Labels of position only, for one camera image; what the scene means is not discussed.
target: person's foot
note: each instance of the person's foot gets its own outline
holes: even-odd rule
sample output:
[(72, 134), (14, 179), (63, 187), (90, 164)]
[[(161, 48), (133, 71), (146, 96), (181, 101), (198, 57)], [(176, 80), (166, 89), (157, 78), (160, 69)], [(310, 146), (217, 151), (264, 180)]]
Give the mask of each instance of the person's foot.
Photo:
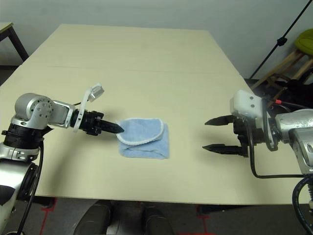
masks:
[(163, 213), (154, 207), (146, 207), (142, 214), (142, 229), (145, 235), (174, 235)]
[(110, 200), (99, 200), (93, 204), (77, 224), (74, 235), (105, 234), (112, 220)]

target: blue towel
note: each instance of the blue towel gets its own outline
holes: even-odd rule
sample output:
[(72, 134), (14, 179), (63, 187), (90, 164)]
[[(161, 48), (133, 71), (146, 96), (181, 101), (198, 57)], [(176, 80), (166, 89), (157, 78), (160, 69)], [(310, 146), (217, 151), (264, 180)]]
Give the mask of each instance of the blue towel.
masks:
[(130, 118), (118, 123), (119, 152), (131, 158), (164, 159), (169, 156), (168, 127), (160, 119)]

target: black cable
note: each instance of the black cable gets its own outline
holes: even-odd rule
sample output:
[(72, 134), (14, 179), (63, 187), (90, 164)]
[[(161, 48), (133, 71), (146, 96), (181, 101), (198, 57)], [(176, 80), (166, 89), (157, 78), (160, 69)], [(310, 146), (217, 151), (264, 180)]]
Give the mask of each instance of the black cable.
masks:
[[(273, 104), (277, 104), (275, 99), (270, 99), (270, 98), (263, 98), (263, 99), (267, 100), (267, 101), (274, 102)], [(282, 100), (280, 100), (280, 102), (281, 102), (281, 104), (287, 105), (287, 106), (292, 106), (292, 107), (301, 108), (301, 109), (311, 109), (310, 107), (304, 106), (304, 105), (301, 105), (301, 104), (290, 103), (290, 102), (286, 102), (286, 101), (282, 101)]]
[(35, 197), (36, 189), (37, 189), (37, 186), (38, 186), (38, 183), (39, 183), (39, 179), (40, 179), (41, 170), (43, 168), (43, 160), (44, 160), (44, 142), (43, 141), (41, 141), (39, 147), (40, 147), (40, 159), (39, 159), (39, 166), (38, 166), (38, 169), (37, 169), (36, 179), (35, 179), (33, 190), (32, 190), (31, 196), (29, 198), (29, 201), (27, 203), (25, 212), (24, 212), (23, 217), (21, 219), (21, 222), (20, 222), (20, 225), (19, 225), (19, 229), (18, 229), (18, 231), (16, 233), (17, 235), (21, 235), (21, 233), (23, 231), (23, 227), (24, 227), (24, 224), (26, 222), (29, 210), (31, 208), (31, 204), (32, 204), (32, 202), (34, 200), (34, 197)]
[(277, 139), (273, 136), (273, 145), (270, 145), (270, 140), (268, 138), (268, 112), (267, 112), (267, 101), (266, 99), (262, 99), (262, 116), (263, 116), (263, 128), (264, 128), (264, 140), (269, 151), (277, 151), (278, 150), (278, 142)]
[(250, 166), (252, 174), (260, 179), (273, 179), (273, 178), (302, 178), (303, 175), (258, 175), (255, 169), (255, 161), (254, 161), (254, 142), (252, 135), (252, 128), (249, 121), (246, 121), (246, 132), (248, 136), (248, 144), (249, 144), (249, 157), (250, 157)]
[(265, 59), (261, 62), (261, 64), (258, 66), (258, 68), (253, 72), (253, 74), (250, 76), (249, 79), (252, 79), (255, 76), (255, 74), (259, 71), (259, 69), (263, 66), (263, 64), (268, 60), (268, 58), (273, 54), (273, 52), (276, 50), (276, 48), (278, 46), (281, 47), (286, 43), (286, 41), (287, 41), (287, 38), (285, 38), (286, 35), (289, 33), (289, 31), (292, 29), (292, 27), (295, 25), (295, 23), (297, 23), (298, 19), (302, 16), (302, 14), (305, 12), (305, 10), (309, 7), (309, 5), (311, 4), (312, 1), (313, 0), (309, 0), (309, 2), (305, 5), (305, 7), (300, 12), (300, 14), (297, 16), (297, 18), (292, 22), (292, 24), (289, 26), (287, 31), (284, 33), (284, 35), (281, 38), (277, 39), (276, 45), (269, 52), (269, 54), (265, 57)]
[(295, 187), (294, 190), (292, 192), (292, 206), (295, 212), (295, 215), (297, 216), (299, 222), (301, 223), (302, 227), (305, 229), (305, 231), (310, 234), (313, 235), (313, 229), (311, 227), (311, 225), (307, 222), (307, 220), (305, 219), (301, 209), (300, 209), (300, 205), (299, 205), (299, 194), (302, 190), (302, 188), (306, 185), (306, 184), (311, 184), (313, 182), (313, 175), (308, 175), (305, 178), (303, 178)]

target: beige tabletop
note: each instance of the beige tabletop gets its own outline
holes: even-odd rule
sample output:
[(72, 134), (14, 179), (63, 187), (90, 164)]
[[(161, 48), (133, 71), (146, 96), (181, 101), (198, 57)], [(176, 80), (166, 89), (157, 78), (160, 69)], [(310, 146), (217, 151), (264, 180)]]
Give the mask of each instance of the beige tabletop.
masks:
[[(202, 149), (238, 145), (232, 125), (205, 126), (229, 114), (245, 81), (207, 31), (62, 24), (0, 87), (1, 129), (23, 93), (68, 103), (102, 83), (88, 110), (108, 121), (160, 118), (169, 126), (170, 157), (126, 158), (116, 136), (57, 128), (45, 136), (38, 195), (185, 202), (284, 204), (298, 179), (256, 179), (249, 160)], [(299, 173), (292, 149), (256, 147), (260, 174)], [(307, 193), (302, 200), (308, 200)]]
[(0, 33), (7, 30), (9, 27), (13, 25), (12, 22), (0, 22)]

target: table leg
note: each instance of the table leg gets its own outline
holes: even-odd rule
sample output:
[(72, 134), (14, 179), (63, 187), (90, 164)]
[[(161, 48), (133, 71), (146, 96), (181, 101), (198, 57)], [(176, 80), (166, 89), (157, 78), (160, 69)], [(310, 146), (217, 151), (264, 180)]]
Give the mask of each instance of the table leg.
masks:
[(9, 34), (9, 39), (11, 40), (13, 46), (15, 47), (16, 51), (20, 55), (23, 61), (25, 61), (29, 56), (23, 47), (23, 44), (21, 43), (20, 39), (18, 38), (16, 32), (14, 31), (13, 27), (8, 28), (8, 31), (10, 32)]

